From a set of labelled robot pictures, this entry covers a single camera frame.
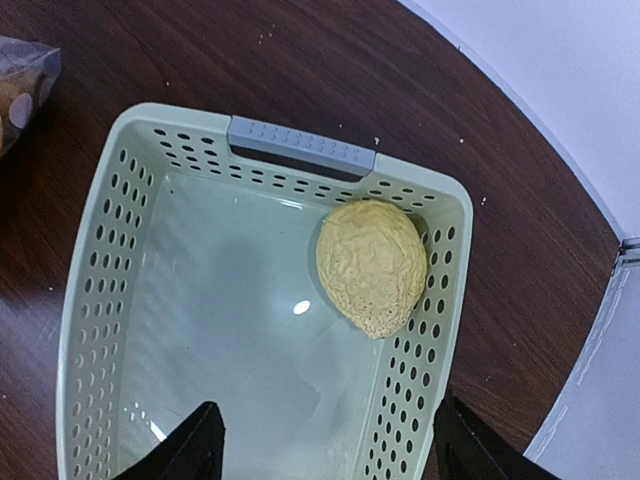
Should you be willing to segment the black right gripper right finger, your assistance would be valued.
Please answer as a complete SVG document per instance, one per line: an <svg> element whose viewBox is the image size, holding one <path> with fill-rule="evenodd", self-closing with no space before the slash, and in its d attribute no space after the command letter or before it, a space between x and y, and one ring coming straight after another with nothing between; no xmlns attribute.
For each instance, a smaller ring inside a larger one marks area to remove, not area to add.
<svg viewBox="0 0 640 480"><path fill-rule="evenodd" d="M439 477L447 480L552 480L448 390L434 417Z"/></svg>

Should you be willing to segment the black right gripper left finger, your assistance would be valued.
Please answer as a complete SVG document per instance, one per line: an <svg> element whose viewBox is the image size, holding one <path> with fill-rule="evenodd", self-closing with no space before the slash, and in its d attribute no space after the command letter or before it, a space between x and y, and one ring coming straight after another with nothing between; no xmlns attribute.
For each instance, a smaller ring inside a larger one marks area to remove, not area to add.
<svg viewBox="0 0 640 480"><path fill-rule="evenodd" d="M220 480L225 426L215 402L203 402L117 480Z"/></svg>

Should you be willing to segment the beige toy walnut ball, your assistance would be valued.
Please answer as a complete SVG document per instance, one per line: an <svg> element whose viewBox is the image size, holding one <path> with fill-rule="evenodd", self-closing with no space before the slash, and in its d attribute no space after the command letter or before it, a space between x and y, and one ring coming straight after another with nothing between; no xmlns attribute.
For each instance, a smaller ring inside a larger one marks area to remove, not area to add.
<svg viewBox="0 0 640 480"><path fill-rule="evenodd" d="M320 284L336 309L372 339L408 322L426 287L426 248L397 206L358 200L335 208L316 244Z"/></svg>

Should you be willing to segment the clear zip top bag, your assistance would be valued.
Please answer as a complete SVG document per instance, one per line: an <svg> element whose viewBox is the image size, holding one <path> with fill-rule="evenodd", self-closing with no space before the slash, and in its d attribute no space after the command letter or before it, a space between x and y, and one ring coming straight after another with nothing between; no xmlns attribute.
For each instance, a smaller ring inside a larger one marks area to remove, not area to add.
<svg viewBox="0 0 640 480"><path fill-rule="evenodd" d="M48 99L61 63L60 48L1 37L1 156Z"/></svg>

